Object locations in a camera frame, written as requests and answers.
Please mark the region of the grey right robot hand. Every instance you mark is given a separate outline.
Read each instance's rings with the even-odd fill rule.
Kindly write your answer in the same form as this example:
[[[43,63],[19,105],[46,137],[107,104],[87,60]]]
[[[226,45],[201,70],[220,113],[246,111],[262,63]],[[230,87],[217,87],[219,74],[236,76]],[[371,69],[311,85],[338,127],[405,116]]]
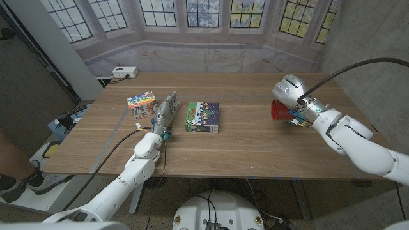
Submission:
[[[313,98],[308,90],[302,79],[288,74],[273,87],[272,94],[289,109],[300,110],[307,120],[314,122],[328,108]]]

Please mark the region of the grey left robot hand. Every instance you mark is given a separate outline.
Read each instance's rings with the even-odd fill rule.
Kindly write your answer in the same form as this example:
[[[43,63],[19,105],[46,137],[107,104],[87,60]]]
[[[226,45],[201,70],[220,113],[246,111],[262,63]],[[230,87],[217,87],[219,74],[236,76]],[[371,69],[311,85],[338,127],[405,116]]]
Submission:
[[[162,135],[166,127],[168,127],[179,107],[180,102],[177,101],[177,91],[173,91],[159,106],[156,112],[151,132],[157,135]]]

